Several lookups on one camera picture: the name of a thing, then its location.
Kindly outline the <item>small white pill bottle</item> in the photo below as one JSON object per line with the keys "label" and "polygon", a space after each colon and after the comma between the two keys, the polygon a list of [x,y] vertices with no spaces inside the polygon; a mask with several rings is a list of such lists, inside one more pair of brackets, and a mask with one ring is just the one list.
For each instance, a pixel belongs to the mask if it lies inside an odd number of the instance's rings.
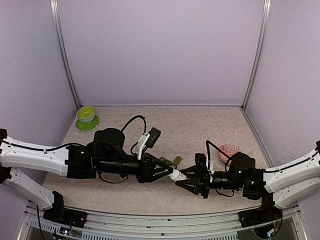
{"label": "small white pill bottle", "polygon": [[187,176],[177,169],[174,169],[168,176],[174,182],[184,181],[187,179]]}

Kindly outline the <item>green weekly pill organizer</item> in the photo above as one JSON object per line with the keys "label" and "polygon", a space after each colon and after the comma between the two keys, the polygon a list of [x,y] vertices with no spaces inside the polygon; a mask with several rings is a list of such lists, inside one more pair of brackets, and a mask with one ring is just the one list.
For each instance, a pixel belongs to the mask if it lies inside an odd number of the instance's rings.
{"label": "green weekly pill organizer", "polygon": [[173,161],[166,159],[165,157],[161,156],[159,160],[169,166],[171,166],[173,169],[177,169],[179,164],[182,162],[183,158],[181,156],[176,156]]}

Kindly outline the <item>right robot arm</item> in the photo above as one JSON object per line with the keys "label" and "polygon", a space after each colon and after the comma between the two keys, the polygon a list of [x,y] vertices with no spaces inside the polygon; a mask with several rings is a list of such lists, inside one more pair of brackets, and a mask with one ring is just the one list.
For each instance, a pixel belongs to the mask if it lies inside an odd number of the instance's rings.
{"label": "right robot arm", "polygon": [[211,189],[241,190],[244,198],[261,200],[262,206],[257,208],[255,216],[260,222],[266,222],[275,214],[275,208],[285,209],[319,189],[320,147],[291,162],[267,169],[256,168],[254,158],[237,152],[228,158],[224,171],[215,171],[211,155],[197,153],[194,166],[174,169],[169,177],[177,186],[205,199]]}

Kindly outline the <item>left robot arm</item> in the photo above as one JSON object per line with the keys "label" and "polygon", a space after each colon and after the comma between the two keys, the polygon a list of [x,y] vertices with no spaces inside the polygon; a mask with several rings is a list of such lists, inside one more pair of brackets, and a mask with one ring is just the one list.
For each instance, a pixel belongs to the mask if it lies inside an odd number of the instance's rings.
{"label": "left robot arm", "polygon": [[144,152],[152,148],[161,132],[152,128],[140,140],[137,153],[127,154],[124,149],[123,130],[106,128],[94,134],[87,145],[67,143],[50,147],[20,142],[9,137],[6,129],[0,130],[0,182],[17,189],[29,200],[57,221],[63,223],[70,218],[64,207],[63,196],[38,185],[24,175],[20,168],[40,170],[70,179],[95,179],[103,173],[121,177],[135,176],[139,183],[152,183],[174,172],[169,164]]}

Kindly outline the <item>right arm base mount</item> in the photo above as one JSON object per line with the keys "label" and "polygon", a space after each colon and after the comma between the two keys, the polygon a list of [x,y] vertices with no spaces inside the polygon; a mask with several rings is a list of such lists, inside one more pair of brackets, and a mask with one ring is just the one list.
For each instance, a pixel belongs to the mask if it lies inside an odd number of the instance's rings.
{"label": "right arm base mount", "polygon": [[260,208],[240,211],[238,213],[242,228],[273,222],[283,217],[283,211],[278,208],[261,210]]}

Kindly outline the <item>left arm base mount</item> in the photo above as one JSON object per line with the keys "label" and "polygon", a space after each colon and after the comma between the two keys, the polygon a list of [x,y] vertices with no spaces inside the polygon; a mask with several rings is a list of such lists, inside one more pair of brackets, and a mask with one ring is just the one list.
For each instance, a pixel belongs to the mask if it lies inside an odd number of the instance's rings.
{"label": "left arm base mount", "polygon": [[46,220],[77,228],[84,227],[87,216],[88,214],[84,211],[69,208],[64,208],[62,211],[51,208],[43,213],[43,218]]}

